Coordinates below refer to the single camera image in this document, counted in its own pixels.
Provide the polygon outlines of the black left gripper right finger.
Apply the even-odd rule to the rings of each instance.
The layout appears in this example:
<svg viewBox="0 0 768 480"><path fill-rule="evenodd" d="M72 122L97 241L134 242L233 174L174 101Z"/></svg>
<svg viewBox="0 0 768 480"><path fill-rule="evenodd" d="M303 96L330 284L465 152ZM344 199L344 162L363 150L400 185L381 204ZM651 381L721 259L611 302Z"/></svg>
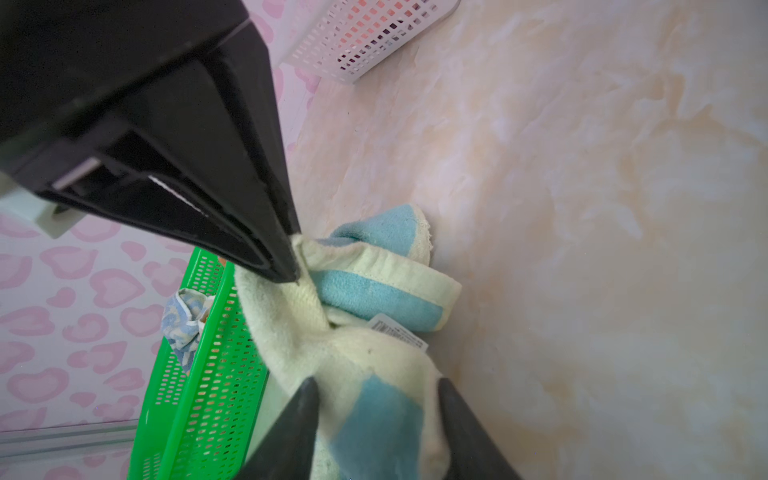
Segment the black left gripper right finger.
<svg viewBox="0 0 768 480"><path fill-rule="evenodd" d="M448 378L437 385L440 417L450 451L445 479L521 480Z"/></svg>

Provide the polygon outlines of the orange blue lettered towel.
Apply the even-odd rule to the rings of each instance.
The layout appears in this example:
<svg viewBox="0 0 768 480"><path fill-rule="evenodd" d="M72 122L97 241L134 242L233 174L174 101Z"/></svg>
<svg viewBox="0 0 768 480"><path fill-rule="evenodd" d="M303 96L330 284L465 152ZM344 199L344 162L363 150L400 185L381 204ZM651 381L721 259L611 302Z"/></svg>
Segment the orange blue lettered towel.
<svg viewBox="0 0 768 480"><path fill-rule="evenodd" d="M166 303L161 331L185 374L191 371L214 300L213 295L182 288Z"/></svg>

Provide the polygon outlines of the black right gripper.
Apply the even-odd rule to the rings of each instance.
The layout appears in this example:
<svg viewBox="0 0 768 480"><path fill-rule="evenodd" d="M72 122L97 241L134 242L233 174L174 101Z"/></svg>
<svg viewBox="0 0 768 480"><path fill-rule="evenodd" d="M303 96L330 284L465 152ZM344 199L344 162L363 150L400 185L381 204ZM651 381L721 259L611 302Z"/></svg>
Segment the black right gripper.
<svg viewBox="0 0 768 480"><path fill-rule="evenodd" d="M2 2L2 172L35 196L297 280L269 55L247 19L240 1Z"/></svg>

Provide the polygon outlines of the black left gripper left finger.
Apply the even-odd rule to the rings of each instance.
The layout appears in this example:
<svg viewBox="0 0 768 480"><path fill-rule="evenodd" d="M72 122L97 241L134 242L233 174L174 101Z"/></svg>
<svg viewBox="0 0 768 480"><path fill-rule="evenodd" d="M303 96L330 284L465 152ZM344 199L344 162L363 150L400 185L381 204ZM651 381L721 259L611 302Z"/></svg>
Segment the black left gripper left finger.
<svg viewBox="0 0 768 480"><path fill-rule="evenodd" d="M308 377L300 384L234 479L309 479L319 422L319 404L318 384L313 377Z"/></svg>

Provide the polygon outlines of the pale yellow teal towel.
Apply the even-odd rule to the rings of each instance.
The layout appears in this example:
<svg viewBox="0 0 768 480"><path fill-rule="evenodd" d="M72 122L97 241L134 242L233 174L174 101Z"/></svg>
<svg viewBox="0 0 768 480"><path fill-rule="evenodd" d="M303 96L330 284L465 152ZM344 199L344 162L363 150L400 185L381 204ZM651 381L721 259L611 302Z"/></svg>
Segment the pale yellow teal towel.
<svg viewBox="0 0 768 480"><path fill-rule="evenodd" d="M441 479L450 450L440 372L421 335L440 330L460 284L430 266L430 226L413 204L291 240L299 278L276 284L237 268L242 312L288 393L319 387L315 479Z"/></svg>

